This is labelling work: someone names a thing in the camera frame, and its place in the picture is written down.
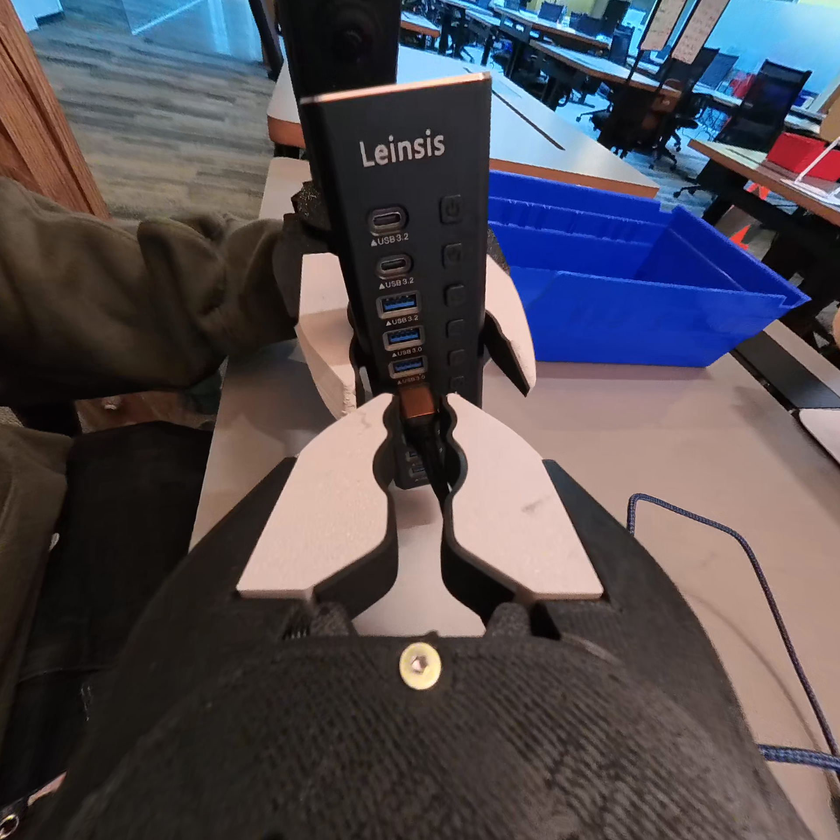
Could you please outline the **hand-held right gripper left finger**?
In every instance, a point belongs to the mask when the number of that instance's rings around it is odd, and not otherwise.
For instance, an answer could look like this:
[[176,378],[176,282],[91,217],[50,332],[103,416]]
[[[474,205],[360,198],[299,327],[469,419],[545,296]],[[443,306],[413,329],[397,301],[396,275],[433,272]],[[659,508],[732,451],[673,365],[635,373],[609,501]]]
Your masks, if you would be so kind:
[[245,599],[335,603],[357,617],[396,582],[394,395],[335,421],[300,452],[237,582]]

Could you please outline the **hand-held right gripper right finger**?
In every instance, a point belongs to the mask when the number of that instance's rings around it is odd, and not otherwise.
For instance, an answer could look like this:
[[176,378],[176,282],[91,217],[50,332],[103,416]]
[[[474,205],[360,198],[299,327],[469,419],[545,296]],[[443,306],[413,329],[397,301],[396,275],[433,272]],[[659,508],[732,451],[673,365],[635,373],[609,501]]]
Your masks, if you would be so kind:
[[454,485],[443,506],[440,567],[479,617],[499,605],[598,601],[604,586],[542,457],[463,397],[443,400]]

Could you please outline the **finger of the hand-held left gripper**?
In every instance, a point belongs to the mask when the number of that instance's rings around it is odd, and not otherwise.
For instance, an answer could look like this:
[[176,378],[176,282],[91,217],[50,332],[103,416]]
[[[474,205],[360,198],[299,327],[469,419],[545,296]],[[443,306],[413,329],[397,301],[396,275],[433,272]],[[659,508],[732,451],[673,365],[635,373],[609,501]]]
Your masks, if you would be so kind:
[[496,367],[527,396],[537,381],[532,336],[518,291],[509,274],[499,266],[486,266],[481,336]]
[[338,257],[303,256],[296,335],[313,383],[335,419],[365,402],[349,305]]

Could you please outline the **black USB hub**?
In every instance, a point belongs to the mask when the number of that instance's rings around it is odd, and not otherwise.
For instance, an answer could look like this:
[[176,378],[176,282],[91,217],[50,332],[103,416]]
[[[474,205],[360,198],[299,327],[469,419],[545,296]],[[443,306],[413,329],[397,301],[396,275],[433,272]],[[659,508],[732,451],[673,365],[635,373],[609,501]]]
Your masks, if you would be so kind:
[[395,483],[448,474],[444,397],[479,406],[485,344],[491,77],[487,72],[394,84],[375,138],[388,140],[382,198],[402,220],[358,256],[338,256],[353,357],[371,394],[397,395]]

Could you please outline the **person's left forearm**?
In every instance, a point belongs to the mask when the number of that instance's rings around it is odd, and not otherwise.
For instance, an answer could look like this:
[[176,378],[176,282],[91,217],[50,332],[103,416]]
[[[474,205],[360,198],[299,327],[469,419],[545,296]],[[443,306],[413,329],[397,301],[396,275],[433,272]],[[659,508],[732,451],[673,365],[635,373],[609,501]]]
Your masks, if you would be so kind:
[[1,391],[9,407],[159,390],[295,337],[290,224],[106,222],[1,184]]

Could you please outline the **grey desk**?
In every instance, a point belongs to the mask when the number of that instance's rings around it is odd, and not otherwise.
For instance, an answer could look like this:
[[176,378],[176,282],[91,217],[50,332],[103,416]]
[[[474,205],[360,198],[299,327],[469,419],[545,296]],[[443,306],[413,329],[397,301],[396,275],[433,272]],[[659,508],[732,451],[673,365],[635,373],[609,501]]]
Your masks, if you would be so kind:
[[[484,406],[620,522],[642,492],[739,532],[838,735],[838,464],[747,369],[730,355],[706,369],[539,363],[523,397],[488,364]],[[295,343],[232,362],[191,546],[331,421]],[[823,747],[737,541],[649,502],[636,523],[706,628],[757,740]]]

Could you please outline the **long wooden desk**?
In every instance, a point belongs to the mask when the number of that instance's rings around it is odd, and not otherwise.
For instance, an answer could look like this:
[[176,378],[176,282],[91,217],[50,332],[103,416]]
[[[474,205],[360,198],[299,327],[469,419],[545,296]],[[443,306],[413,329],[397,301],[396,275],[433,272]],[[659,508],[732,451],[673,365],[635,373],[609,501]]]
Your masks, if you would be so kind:
[[566,84],[575,74],[578,74],[613,87],[630,87],[640,91],[665,90],[682,93],[690,90],[689,87],[686,88],[681,85],[678,80],[656,81],[606,58],[583,54],[536,39],[531,39],[528,46],[542,58],[545,58],[544,72],[546,75],[552,81],[560,80],[562,84]]

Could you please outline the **wooden side desk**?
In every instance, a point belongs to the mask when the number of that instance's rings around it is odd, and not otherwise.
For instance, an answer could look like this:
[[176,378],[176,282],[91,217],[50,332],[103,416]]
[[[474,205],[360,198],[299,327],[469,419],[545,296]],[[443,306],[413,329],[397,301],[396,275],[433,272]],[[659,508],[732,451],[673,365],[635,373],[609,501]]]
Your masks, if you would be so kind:
[[770,194],[781,196],[801,210],[823,219],[837,228],[838,203],[827,199],[837,184],[804,176],[799,182],[796,174],[779,165],[767,162],[767,154],[713,141],[690,140],[688,146],[707,158],[697,175],[697,185],[713,195],[713,202],[703,217],[709,224],[718,223],[730,207],[738,207],[776,228],[789,227],[794,219],[777,206],[749,192],[750,183],[765,187]]

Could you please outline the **blue plastic bin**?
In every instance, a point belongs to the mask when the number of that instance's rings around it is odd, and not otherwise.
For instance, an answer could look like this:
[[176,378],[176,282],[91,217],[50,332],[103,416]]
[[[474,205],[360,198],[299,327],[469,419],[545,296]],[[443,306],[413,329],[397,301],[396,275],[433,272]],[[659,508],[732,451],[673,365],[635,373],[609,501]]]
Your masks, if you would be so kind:
[[705,368],[810,301],[654,199],[491,171],[488,223],[541,362]]

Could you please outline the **person's black pants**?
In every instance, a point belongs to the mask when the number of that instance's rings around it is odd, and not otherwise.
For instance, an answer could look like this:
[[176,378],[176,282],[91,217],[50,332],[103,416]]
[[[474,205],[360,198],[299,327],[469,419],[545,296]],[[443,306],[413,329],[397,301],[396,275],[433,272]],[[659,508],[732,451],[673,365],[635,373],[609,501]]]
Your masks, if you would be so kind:
[[186,556],[212,435],[144,423],[70,438],[33,609],[2,671],[2,810],[67,770],[133,625]]

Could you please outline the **black office chair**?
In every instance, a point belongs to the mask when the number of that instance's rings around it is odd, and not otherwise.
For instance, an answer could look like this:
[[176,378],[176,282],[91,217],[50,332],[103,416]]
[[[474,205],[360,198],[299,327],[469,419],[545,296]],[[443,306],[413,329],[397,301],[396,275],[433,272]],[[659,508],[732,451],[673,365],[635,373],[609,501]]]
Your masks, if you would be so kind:
[[767,153],[784,130],[784,120],[812,75],[765,60],[723,126],[716,143]]
[[683,82],[668,78],[650,80],[642,87],[628,84],[616,89],[611,107],[592,119],[600,130],[598,143],[621,159],[632,152],[651,156],[654,163],[667,157],[674,170],[677,159],[667,143],[696,84],[693,79]]

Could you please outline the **wooden panel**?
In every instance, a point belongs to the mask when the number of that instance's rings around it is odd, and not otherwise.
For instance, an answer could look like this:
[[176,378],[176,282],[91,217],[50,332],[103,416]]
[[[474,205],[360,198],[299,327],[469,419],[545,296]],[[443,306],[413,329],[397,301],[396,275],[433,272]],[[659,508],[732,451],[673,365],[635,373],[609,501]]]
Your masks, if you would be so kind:
[[1,2],[1,175],[74,212],[110,217],[11,2]]

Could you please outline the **hanging paper sign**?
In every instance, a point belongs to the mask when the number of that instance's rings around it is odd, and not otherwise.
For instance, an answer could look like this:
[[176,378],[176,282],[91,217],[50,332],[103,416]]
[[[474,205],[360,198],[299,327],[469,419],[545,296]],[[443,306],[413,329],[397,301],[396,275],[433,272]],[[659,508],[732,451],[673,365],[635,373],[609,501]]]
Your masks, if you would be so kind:
[[685,5],[686,1],[656,1],[638,50],[659,52],[664,49]]
[[692,64],[704,47],[729,1],[697,1],[683,27],[670,58]]

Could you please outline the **red box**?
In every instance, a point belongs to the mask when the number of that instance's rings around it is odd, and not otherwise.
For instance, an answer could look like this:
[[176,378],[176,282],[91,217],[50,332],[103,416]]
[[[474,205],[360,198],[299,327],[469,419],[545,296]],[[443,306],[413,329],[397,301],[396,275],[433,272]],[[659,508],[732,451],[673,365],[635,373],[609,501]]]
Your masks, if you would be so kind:
[[[827,142],[815,135],[782,132],[771,146],[765,160],[798,175],[803,173],[826,147]],[[811,177],[836,180],[839,173],[838,166],[838,149],[835,149],[812,170]]]

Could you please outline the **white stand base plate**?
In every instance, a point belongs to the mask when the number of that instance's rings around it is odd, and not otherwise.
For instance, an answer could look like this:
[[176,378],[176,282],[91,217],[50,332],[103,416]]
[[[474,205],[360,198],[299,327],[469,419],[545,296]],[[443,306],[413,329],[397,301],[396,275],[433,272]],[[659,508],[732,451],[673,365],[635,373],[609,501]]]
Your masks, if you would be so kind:
[[802,428],[839,465],[839,409],[803,408],[796,412]]

